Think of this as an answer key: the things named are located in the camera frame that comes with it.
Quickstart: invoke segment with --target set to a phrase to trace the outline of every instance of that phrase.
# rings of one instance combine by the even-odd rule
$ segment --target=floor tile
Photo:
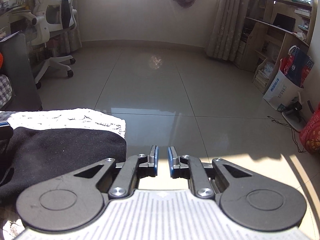
[[[287,161],[291,169],[295,172],[300,183],[304,184],[320,172],[320,156],[319,154],[310,154],[308,152],[293,152],[288,154]]]
[[[299,229],[305,235],[307,235],[310,239],[319,240],[319,230],[316,225],[315,216],[311,210],[310,202],[309,202],[308,198],[306,197],[302,187],[299,187],[297,189],[298,189],[298,191],[301,192],[301,194],[303,194],[303,196],[305,197],[305,199],[307,201],[307,205],[308,205],[306,214],[304,215],[304,217],[302,219],[302,222],[299,226]]]
[[[231,62],[209,58],[204,52],[194,53],[178,50],[163,50],[168,59],[174,61],[180,73],[195,75],[217,75],[223,73],[246,73],[251,79],[253,73],[242,71]]]
[[[123,47],[116,68],[135,73],[143,73],[145,71],[178,71],[173,60],[170,60],[161,49],[154,48]]]
[[[319,228],[320,228],[320,173],[311,178],[306,184],[303,184],[300,189],[308,200],[310,207],[312,222],[314,226],[315,239],[319,240]]]
[[[270,115],[282,118],[262,98],[247,73],[180,75],[196,116],[266,118]]]
[[[127,156],[148,154],[152,145],[160,147],[159,158],[167,161],[169,146],[179,155],[208,157],[194,116],[112,114],[126,122]]]
[[[159,146],[158,176],[143,178],[139,188],[183,189],[186,179],[172,179],[168,164],[168,146],[175,146],[179,155],[190,154],[208,162],[196,119],[192,116],[145,114],[113,114],[126,121],[127,156],[148,154],[152,145]]]
[[[179,73],[114,69],[96,109],[107,113],[193,116]]]
[[[94,109],[105,85],[110,69],[74,70],[72,78],[67,72],[51,70],[42,77],[38,90],[44,110],[73,108]]]
[[[222,157],[299,187],[287,154],[297,151],[291,130],[267,119],[196,117],[209,159]]]
[[[121,54],[121,47],[81,48],[72,56],[76,63],[72,69],[112,69]]]

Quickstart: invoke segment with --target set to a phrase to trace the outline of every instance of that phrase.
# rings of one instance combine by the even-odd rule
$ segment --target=checkered cushion
[[[12,97],[12,87],[7,76],[0,75],[0,109],[8,103]]]

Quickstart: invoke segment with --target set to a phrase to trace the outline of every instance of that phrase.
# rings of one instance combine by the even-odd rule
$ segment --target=red bag
[[[289,58],[283,69],[284,75],[296,86],[303,88],[303,83],[314,62],[307,54],[300,50],[297,46],[289,49]]]
[[[282,59],[282,61],[281,61],[281,65],[280,65],[280,70],[281,70],[281,72],[284,74],[284,68],[285,68],[285,66],[286,66],[286,64],[287,64],[287,58],[286,57],[284,57],[283,59]]]
[[[300,142],[311,154],[320,152],[320,104],[299,134]]]

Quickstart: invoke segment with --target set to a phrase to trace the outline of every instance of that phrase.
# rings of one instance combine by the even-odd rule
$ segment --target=black cushion
[[[18,127],[0,141],[0,204],[41,181],[55,178],[105,158],[124,162],[125,140],[110,131],[87,129],[32,130]]]

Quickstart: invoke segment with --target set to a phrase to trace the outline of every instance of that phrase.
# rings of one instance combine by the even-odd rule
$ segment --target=shopping bag
[[[299,139],[309,153],[320,152],[320,104],[300,132]]]
[[[297,99],[298,91],[303,91],[303,88],[293,84],[279,69],[263,99],[275,110],[283,111],[286,106]]]
[[[288,54],[283,73],[293,84],[303,88],[304,80],[310,73],[314,62],[297,46],[291,47]]]

